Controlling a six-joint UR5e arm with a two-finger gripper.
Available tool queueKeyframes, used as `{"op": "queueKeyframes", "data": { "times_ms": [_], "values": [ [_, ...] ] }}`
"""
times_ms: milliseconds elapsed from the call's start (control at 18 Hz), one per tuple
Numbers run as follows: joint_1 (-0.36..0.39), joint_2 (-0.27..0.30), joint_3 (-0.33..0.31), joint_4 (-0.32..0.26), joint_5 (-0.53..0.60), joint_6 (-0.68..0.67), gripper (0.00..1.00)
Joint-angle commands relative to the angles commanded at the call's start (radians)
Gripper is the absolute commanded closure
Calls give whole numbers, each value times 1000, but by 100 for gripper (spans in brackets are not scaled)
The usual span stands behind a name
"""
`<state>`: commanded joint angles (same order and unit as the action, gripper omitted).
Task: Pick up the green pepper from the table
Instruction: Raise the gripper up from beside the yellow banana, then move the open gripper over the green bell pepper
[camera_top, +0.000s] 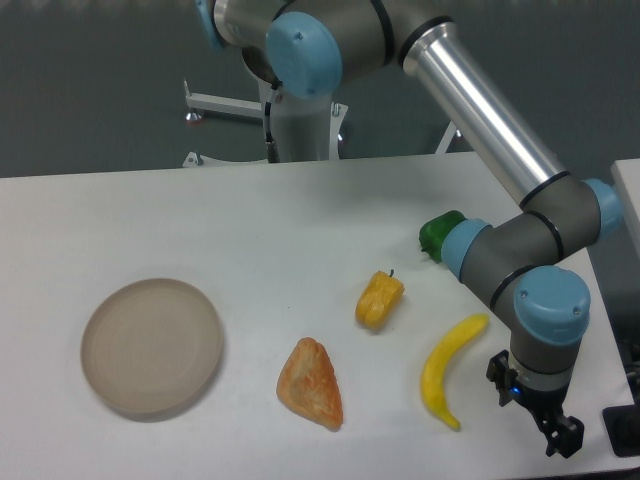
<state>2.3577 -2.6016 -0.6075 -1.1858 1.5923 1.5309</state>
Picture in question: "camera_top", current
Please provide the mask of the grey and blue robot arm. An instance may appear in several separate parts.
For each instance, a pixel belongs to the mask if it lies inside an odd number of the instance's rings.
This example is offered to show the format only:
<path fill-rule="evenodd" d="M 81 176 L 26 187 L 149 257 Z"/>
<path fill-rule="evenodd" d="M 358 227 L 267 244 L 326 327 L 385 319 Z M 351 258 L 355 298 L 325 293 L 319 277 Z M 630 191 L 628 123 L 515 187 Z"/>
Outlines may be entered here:
<path fill-rule="evenodd" d="M 617 228 L 615 190 L 559 163 L 429 1 L 199 1 L 196 11 L 209 44 L 239 48 L 267 86 L 260 117 L 271 163 L 329 157 L 329 103 L 347 81 L 397 63 L 430 92 L 521 212 L 497 227 L 441 215 L 421 228 L 421 248 L 509 328 L 509 349 L 487 368 L 500 403 L 532 415 L 548 455 L 576 453 L 584 427 L 563 403 L 591 296 L 560 262 Z"/>

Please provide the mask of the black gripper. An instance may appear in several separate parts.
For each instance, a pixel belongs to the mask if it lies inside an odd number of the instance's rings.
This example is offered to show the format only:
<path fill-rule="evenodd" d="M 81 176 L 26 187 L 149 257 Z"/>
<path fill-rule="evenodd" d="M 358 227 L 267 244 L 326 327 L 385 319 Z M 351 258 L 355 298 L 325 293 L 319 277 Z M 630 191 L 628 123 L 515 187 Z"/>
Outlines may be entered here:
<path fill-rule="evenodd" d="M 564 415 L 569 370 L 542 374 L 524 367 L 511 368 L 509 352 L 502 350 L 489 360 L 486 378 L 494 384 L 500 406 L 513 400 L 531 413 L 546 438 L 548 457 L 560 454 L 570 458 L 582 448 L 584 424 L 576 417 Z"/>

